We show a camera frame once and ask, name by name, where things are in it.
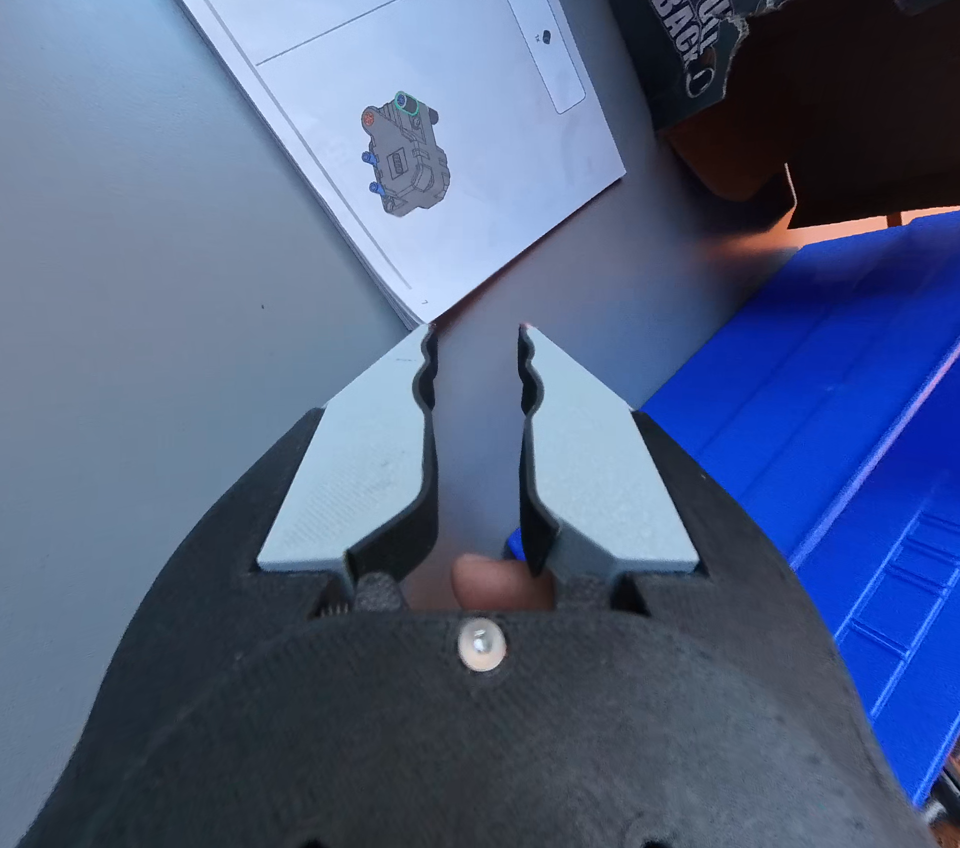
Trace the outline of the person's right hand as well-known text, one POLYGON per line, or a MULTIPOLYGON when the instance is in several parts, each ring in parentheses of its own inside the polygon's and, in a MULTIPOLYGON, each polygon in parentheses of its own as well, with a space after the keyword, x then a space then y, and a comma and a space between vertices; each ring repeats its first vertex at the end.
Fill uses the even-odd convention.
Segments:
POLYGON ((552 575, 534 577, 516 560, 463 554, 451 566, 451 588, 459 607, 469 612, 551 611, 556 605, 552 575))

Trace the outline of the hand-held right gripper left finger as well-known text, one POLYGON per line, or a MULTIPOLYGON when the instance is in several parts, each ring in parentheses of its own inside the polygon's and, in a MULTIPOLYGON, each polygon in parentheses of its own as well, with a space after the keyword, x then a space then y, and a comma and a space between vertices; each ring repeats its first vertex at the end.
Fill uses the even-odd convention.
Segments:
POLYGON ((322 408, 257 555, 264 572, 402 582, 438 539, 437 340, 412 331, 322 408))

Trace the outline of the dark torn cardboard box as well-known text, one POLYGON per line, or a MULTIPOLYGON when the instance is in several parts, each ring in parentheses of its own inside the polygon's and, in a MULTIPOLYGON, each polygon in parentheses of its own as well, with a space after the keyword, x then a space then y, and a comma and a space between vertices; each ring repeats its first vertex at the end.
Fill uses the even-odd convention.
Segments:
POLYGON ((959 0, 608 0, 654 132, 795 228, 958 205, 959 0))

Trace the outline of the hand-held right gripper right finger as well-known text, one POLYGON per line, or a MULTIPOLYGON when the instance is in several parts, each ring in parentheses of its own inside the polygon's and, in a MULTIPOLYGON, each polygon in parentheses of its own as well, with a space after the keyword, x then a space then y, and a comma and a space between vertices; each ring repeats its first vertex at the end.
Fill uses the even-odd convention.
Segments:
POLYGON ((539 329, 517 339, 520 536, 534 576, 690 574, 700 558, 634 412, 539 329))

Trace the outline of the blue plastic tray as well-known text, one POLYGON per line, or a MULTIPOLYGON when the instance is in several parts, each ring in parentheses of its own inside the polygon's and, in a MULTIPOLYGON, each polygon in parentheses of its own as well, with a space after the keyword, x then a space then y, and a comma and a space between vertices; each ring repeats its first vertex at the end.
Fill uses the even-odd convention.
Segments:
POLYGON ((536 651, 558 758, 624 846, 923 842, 958 736, 958 218, 800 249, 632 411, 700 562, 553 577, 586 608, 536 651))

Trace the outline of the white instruction booklet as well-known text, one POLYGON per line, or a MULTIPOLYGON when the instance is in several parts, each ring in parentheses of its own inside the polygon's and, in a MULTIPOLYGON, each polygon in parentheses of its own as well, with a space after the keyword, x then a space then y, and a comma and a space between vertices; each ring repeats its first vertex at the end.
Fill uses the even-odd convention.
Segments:
POLYGON ((620 181, 559 0, 178 0, 408 326, 620 181))

